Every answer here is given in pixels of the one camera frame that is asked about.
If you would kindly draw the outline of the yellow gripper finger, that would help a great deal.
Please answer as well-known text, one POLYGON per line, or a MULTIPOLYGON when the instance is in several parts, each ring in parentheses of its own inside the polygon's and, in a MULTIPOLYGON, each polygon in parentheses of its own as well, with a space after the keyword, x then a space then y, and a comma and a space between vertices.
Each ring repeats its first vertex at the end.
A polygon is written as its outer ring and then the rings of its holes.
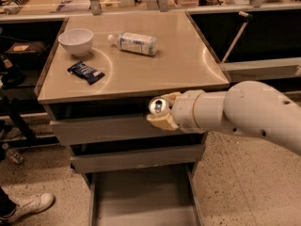
POLYGON ((178 124, 174 121, 170 112, 165 115, 156 116, 153 114, 149 114, 147 116, 147 120, 155 127, 167 130, 174 131, 179 128, 178 124))
POLYGON ((182 94, 180 92, 176 91, 176 92, 171 92, 171 93, 168 93, 168 94, 164 94, 163 98, 167 101, 167 103, 170 106, 173 106, 176 102, 176 99, 181 95, 182 94))

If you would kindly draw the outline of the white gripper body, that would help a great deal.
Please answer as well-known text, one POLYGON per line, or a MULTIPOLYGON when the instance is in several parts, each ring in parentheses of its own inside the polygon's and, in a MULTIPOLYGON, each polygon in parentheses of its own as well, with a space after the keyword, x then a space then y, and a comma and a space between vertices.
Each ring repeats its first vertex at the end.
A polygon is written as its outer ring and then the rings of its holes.
POLYGON ((204 129, 198 127, 194 116, 195 103, 202 93, 203 90, 188 90, 176 98, 171 108, 173 120, 186 134, 203 134, 205 132, 204 129))

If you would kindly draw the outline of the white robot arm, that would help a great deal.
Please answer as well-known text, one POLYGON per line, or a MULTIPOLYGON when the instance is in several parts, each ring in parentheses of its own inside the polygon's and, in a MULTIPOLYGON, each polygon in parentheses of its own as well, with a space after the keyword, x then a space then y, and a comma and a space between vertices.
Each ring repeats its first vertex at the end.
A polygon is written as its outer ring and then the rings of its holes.
POLYGON ((150 101, 149 111, 147 120, 163 130, 257 137, 301 155, 300 105, 262 82, 165 94, 150 101))

